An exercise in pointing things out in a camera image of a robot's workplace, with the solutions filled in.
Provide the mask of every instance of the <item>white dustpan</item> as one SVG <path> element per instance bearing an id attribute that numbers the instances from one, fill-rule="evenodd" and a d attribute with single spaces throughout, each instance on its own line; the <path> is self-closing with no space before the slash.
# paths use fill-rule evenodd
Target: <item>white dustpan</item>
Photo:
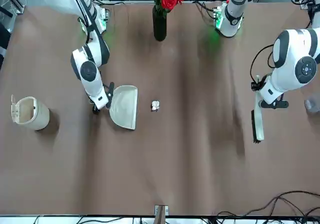
<path id="1" fill-rule="evenodd" d="M 110 107 L 112 121 L 122 128 L 136 129 L 138 88 L 133 85 L 121 85 L 113 91 Z"/>

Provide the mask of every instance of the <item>white trash can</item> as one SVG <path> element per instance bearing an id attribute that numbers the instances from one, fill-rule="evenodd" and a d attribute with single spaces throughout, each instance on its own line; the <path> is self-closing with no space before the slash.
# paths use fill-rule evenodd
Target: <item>white trash can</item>
<path id="1" fill-rule="evenodd" d="M 50 119 L 49 109 L 32 96 L 19 100 L 16 104 L 14 95 L 11 96 L 11 116 L 13 122 L 32 130 L 45 128 Z"/>

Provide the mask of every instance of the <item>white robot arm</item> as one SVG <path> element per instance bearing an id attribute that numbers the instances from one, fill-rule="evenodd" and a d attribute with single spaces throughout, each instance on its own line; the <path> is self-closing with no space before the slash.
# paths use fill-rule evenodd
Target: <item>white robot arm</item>
<path id="1" fill-rule="evenodd" d="M 268 105 L 283 93 L 311 82 L 320 63 L 320 28 L 285 30 L 273 46 L 275 69 L 261 83 L 260 95 Z"/>
<path id="2" fill-rule="evenodd" d="M 222 4 L 219 10 L 216 29 L 225 37 L 233 37 L 241 25 L 244 10 L 248 0 L 230 0 L 228 4 Z"/>
<path id="3" fill-rule="evenodd" d="M 105 9 L 92 0 L 45 0 L 57 11 L 79 16 L 82 28 L 87 34 L 84 46 L 71 54 L 71 66 L 76 77 L 81 80 L 85 92 L 94 103 L 93 112 L 103 107 L 109 108 L 113 97 L 114 84 L 105 86 L 98 67 L 108 62 L 110 52 L 101 33 L 106 30 Z"/>

